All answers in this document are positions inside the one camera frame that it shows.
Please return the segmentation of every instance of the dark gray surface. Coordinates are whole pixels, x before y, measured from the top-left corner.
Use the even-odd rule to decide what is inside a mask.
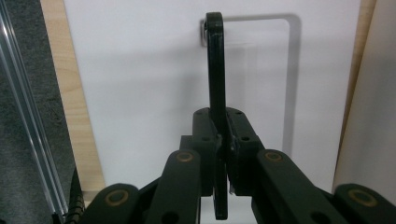
[[[75,164],[41,6],[38,0],[7,0],[6,4],[68,199]],[[0,175],[0,219],[7,224],[51,223],[32,151],[4,74],[0,74]]]

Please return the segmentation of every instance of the white backdrop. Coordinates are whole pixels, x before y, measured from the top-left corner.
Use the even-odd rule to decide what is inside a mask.
[[[359,4],[65,0],[106,184],[142,188],[191,134],[192,113],[209,106],[201,23],[220,11],[228,106],[331,190]],[[215,223],[210,206],[202,223]],[[227,223],[254,222],[249,199],[232,197]]]

